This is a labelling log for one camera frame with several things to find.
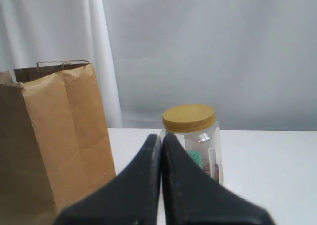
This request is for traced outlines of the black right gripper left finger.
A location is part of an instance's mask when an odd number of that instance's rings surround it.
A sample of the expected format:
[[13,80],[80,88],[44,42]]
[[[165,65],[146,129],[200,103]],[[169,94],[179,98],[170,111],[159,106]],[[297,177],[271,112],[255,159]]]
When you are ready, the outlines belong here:
[[67,207],[56,225],[155,225],[160,192],[161,140],[150,134],[137,155],[107,185]]

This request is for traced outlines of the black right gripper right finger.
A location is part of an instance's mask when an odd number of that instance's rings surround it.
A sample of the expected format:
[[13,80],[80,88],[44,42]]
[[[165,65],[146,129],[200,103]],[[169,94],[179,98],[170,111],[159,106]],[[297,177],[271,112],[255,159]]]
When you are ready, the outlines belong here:
[[273,225],[269,213],[230,192],[190,158],[173,134],[161,152],[162,192],[168,225]]

